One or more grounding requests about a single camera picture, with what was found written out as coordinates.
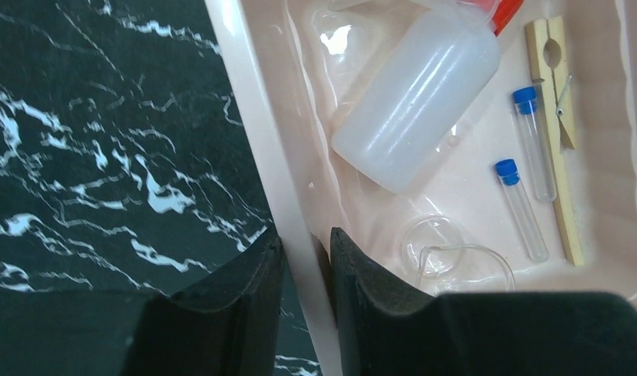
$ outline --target red nozzle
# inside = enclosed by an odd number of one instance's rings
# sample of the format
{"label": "red nozzle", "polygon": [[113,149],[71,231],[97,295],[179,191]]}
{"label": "red nozzle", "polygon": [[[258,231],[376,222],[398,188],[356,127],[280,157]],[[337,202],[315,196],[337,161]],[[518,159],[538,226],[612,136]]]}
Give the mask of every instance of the red nozzle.
{"label": "red nozzle", "polygon": [[496,24],[495,34],[498,36],[516,12],[521,8],[523,0],[501,0],[501,3],[494,14],[494,24]]}

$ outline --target test tube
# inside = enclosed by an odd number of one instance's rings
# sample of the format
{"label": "test tube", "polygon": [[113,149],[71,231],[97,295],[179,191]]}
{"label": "test tube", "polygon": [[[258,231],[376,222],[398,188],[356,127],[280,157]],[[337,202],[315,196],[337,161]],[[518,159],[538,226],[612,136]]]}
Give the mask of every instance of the test tube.
{"label": "test tube", "polygon": [[545,240],[540,232],[540,226],[537,225],[533,209],[530,207],[516,163],[513,159],[500,161],[496,164],[496,172],[505,188],[505,196],[530,259],[534,262],[545,262],[548,260]]}
{"label": "test tube", "polygon": [[537,92],[535,87],[529,86],[515,91],[512,97],[516,104],[523,146],[530,162],[535,197],[539,201],[553,202],[556,199],[556,179],[547,132],[537,116]]}

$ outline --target blue screw cap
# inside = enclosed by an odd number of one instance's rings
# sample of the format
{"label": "blue screw cap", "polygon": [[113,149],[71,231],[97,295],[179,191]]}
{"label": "blue screw cap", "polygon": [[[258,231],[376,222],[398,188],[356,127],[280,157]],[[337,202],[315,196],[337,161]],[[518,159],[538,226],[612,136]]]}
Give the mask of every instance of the blue screw cap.
{"label": "blue screw cap", "polygon": [[532,114],[537,111],[537,91],[534,86],[528,86],[513,92],[512,98],[522,115]]}
{"label": "blue screw cap", "polygon": [[513,159],[505,159],[496,164],[496,172],[506,186],[515,186],[521,178]]}

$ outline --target black marble surface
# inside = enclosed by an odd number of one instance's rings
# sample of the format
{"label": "black marble surface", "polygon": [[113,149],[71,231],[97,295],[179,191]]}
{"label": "black marble surface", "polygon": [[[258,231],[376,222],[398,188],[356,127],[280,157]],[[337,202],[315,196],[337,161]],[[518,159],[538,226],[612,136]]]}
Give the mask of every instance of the black marble surface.
{"label": "black marble surface", "polygon": [[[170,295],[271,216],[202,0],[0,0],[0,288]],[[319,374],[290,275],[277,374]]]}

